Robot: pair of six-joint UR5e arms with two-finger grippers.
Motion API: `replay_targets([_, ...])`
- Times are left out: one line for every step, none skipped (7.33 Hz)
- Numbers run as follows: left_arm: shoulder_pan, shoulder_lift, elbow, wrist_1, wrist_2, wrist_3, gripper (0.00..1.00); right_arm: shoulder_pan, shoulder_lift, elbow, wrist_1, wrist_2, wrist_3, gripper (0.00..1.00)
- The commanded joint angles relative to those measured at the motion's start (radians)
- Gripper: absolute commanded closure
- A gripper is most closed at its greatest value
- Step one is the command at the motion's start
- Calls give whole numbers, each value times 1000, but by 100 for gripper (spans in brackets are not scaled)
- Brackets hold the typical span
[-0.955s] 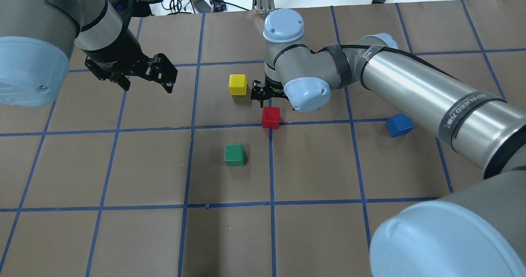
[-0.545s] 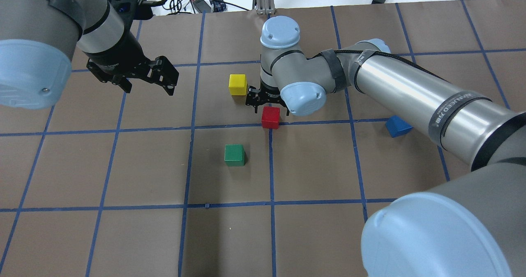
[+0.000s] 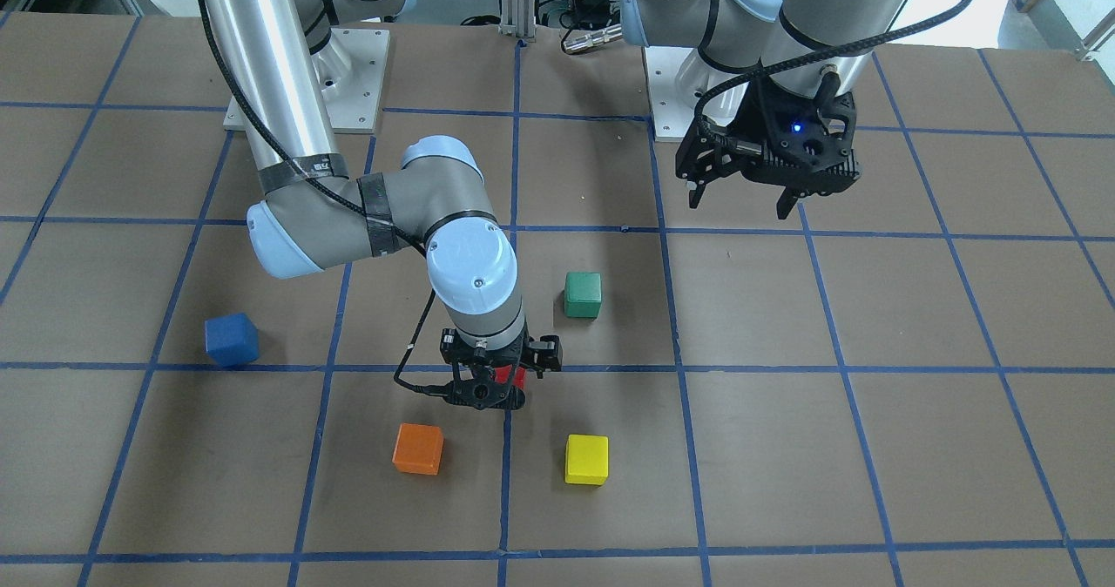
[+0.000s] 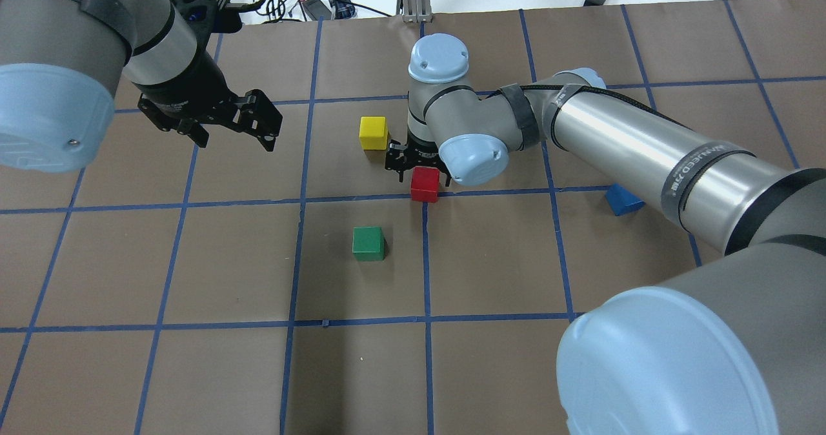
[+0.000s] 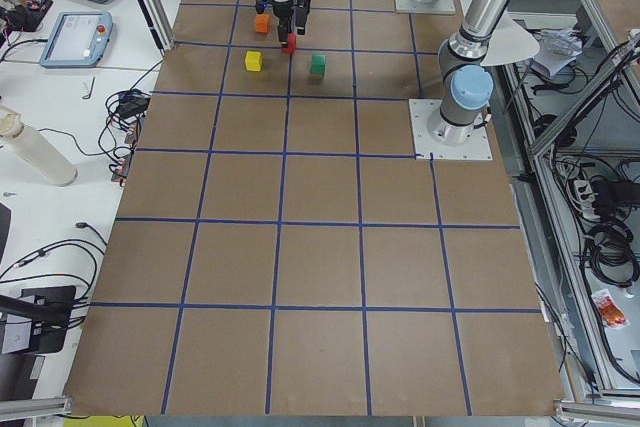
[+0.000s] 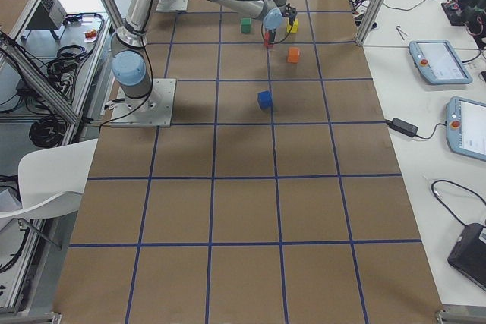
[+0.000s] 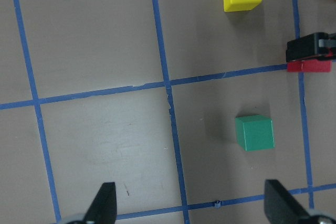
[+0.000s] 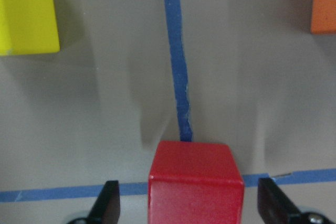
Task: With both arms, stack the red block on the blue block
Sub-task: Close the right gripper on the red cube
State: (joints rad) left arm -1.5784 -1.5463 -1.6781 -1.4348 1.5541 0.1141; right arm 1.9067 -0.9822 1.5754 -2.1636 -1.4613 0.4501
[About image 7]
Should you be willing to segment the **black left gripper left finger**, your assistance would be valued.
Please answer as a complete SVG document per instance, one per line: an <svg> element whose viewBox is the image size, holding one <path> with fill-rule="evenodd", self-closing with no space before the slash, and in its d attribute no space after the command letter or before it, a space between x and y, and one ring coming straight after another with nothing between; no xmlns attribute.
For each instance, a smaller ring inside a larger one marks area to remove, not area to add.
<svg viewBox="0 0 336 224"><path fill-rule="evenodd" d="M84 215L84 223L110 223L117 218L117 197L115 182L103 183L89 209Z"/></svg>

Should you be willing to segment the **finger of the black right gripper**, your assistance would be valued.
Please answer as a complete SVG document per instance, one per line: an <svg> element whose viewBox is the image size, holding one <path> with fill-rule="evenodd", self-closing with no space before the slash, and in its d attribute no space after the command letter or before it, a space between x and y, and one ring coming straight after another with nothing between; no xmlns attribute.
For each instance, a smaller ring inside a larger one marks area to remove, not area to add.
<svg viewBox="0 0 336 224"><path fill-rule="evenodd" d="M287 42L286 62L335 59L335 33L317 32Z"/></svg>

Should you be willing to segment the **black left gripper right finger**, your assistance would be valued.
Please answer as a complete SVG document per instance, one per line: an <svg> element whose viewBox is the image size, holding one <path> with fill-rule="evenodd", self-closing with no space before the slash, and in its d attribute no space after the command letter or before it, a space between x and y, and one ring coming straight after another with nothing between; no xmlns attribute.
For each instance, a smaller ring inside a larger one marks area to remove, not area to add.
<svg viewBox="0 0 336 224"><path fill-rule="evenodd" d="M271 224L317 223L276 179L265 180L264 213Z"/></svg>

